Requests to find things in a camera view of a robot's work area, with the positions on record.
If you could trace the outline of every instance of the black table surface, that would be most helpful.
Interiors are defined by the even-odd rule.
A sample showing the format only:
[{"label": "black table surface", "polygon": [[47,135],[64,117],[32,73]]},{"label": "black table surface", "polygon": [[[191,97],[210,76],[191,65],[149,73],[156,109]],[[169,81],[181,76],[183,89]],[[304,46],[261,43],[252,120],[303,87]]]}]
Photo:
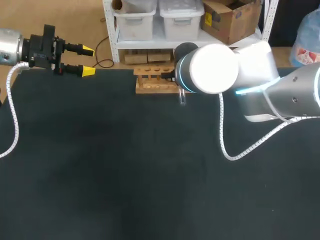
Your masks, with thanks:
[{"label": "black table surface", "polygon": [[[220,150],[213,95],[135,95],[131,70],[18,76],[20,126],[0,159],[1,240],[318,240],[320,122],[293,124],[245,158]],[[225,94],[238,154],[280,121],[245,120]],[[0,151],[12,143],[8,102]]]}]

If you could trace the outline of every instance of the wooden block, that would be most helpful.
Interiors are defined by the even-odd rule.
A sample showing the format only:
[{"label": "wooden block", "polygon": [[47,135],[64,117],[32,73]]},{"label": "wooden block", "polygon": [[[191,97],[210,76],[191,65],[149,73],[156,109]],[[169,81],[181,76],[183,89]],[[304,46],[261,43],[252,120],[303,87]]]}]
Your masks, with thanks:
[{"label": "wooden block", "polygon": [[125,64],[147,64],[148,54],[146,51],[129,50],[124,54]]},{"label": "wooden block", "polygon": [[170,50],[149,50],[148,51],[148,62],[169,62],[171,61]]}]

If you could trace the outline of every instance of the white plastic storage bin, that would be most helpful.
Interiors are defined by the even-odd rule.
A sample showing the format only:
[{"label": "white plastic storage bin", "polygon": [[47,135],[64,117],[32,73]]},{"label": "white plastic storage bin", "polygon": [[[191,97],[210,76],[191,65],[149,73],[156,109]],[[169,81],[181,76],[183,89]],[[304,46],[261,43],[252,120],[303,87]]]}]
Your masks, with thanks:
[{"label": "white plastic storage bin", "polygon": [[156,14],[157,2],[153,2],[153,10],[145,13],[116,13],[116,22],[122,40],[143,41],[153,38],[153,19]]},{"label": "white plastic storage bin", "polygon": [[197,40],[203,14],[201,0],[160,0],[160,15],[169,41]]}]

